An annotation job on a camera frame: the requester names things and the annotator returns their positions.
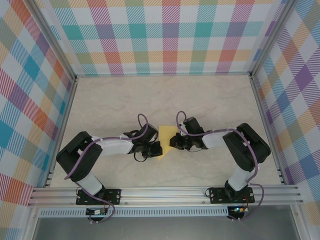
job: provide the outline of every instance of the metal extrusion rail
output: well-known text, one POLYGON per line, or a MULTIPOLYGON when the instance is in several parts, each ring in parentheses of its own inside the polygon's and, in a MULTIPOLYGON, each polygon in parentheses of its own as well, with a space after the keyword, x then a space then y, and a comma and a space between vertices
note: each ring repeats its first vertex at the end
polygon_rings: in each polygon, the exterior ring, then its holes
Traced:
MULTIPOLYGON (((259 203, 262 191, 258 186, 251 187, 255 197, 255 203, 251 205, 254 206, 259 203)), ((120 205, 115 207, 236 206, 235 203, 210 204, 209 198, 205 196, 207 188, 209 186, 122 187, 120 205)), ((265 185, 263 188, 265 195, 262 205, 303 204, 302 196, 296 185, 265 185)), ((29 206, 31 208, 79 208, 81 206, 76 205, 76 189, 76 187, 35 188, 29 206)))

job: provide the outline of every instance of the enclosure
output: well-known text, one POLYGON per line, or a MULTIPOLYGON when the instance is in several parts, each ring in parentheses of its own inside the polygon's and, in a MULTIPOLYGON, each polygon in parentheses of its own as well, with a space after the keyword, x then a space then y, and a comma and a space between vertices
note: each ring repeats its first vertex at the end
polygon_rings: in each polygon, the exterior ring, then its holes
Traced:
POLYGON ((319 239, 318 0, 0 4, 0 239, 319 239), (169 146, 178 111, 267 142, 250 219, 206 197, 237 166, 227 147, 169 146), (121 196, 90 224, 57 154, 82 131, 139 130, 139 113, 162 155, 99 157, 91 172, 121 196))

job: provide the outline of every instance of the yellow object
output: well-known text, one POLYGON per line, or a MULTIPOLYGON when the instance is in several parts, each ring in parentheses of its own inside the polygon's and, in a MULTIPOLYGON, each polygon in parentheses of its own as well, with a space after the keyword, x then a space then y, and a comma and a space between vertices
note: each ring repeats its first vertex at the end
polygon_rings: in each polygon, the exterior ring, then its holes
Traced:
POLYGON ((158 156, 158 160, 161 160, 164 155, 172 149, 170 146, 170 139, 176 135, 177 130, 177 126, 159 126, 159 141, 162 147, 162 155, 158 156))

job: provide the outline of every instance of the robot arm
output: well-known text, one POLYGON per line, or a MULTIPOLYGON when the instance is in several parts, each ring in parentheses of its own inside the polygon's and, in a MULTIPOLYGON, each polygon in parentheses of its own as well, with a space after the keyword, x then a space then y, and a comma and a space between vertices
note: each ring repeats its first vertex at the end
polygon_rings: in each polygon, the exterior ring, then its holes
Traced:
MULTIPOLYGON (((171 138, 171 147, 179 150, 190 150, 192 146, 203 150, 215 147, 228 147, 237 166, 232 176, 226 181, 224 192, 230 201, 234 201, 248 186, 248 180, 255 173, 253 156, 241 136, 234 131, 229 132, 228 129, 206 134, 194 117, 189 117, 181 122, 180 128, 191 135, 187 135, 180 130, 171 138)), ((256 156, 257 163, 263 163, 271 153, 267 143, 247 123, 242 123, 236 130, 243 134, 249 142, 256 156)))
POLYGON ((91 136, 86 131, 82 131, 57 154, 56 160, 63 170, 69 174, 85 148, 93 141, 101 139, 85 152, 79 165, 70 176, 70 179, 85 189, 89 194, 104 199, 105 188, 91 172, 91 169, 100 156, 142 153, 142 156, 146 160, 147 158, 162 155, 160 142, 155 141, 158 131, 151 124, 148 124, 147 131, 142 137, 129 140, 135 136, 142 135, 146 127, 147 125, 144 125, 141 130, 125 132, 118 138, 115 137, 114 139, 106 140, 91 136))

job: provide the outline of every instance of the marble floor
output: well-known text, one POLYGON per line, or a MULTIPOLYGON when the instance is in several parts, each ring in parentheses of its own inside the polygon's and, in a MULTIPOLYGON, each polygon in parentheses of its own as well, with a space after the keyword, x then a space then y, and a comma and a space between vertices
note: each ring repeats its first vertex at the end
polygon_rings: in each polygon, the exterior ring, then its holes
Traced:
MULTIPOLYGON (((204 130, 248 123, 267 141, 246 75, 98 77, 80 78, 61 147, 81 131, 111 137, 139 129, 139 113, 156 128, 175 126, 180 110, 196 117, 204 130)), ((218 186, 235 167, 226 147, 194 153, 174 148, 161 160, 143 163, 132 154, 100 157, 92 171, 106 187, 218 186)), ((75 186, 65 176, 57 163, 51 187, 75 186)), ((272 156, 252 183, 280 184, 272 156)))

